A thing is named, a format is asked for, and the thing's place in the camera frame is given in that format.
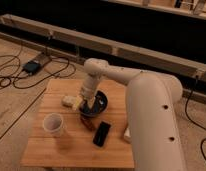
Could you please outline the beige cylindrical gripper body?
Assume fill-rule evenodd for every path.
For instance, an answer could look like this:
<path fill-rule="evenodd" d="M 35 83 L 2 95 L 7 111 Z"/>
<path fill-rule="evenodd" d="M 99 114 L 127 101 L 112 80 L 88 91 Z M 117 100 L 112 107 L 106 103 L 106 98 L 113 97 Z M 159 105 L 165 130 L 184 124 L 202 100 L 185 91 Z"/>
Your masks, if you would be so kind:
<path fill-rule="evenodd" d="M 95 97 L 99 83 L 100 78 L 97 76 L 87 75 L 85 77 L 80 89 L 80 96 L 83 102 L 89 102 Z"/>

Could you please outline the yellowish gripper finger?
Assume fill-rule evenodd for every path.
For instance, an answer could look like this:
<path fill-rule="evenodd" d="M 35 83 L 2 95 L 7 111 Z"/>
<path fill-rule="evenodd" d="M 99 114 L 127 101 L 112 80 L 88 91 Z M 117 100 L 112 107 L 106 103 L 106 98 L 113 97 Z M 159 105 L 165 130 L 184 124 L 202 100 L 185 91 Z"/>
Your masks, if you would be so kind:
<path fill-rule="evenodd" d="M 74 103 L 72 105 L 72 109 L 77 111 L 83 104 L 83 98 L 81 96 L 76 96 L 74 99 Z"/>

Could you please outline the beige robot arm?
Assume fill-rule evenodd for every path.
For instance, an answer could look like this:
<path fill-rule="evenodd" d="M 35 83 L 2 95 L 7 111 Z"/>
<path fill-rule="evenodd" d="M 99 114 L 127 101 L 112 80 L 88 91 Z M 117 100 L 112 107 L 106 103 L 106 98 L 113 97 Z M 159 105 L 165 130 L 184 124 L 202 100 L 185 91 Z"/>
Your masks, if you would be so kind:
<path fill-rule="evenodd" d="M 79 101 L 84 114 L 99 110 L 90 102 L 103 76 L 126 86 L 125 104 L 136 171 L 187 171 L 177 127 L 174 103 L 182 97 L 182 84 L 173 75 L 119 67 L 105 60 L 84 62 L 87 77 Z"/>

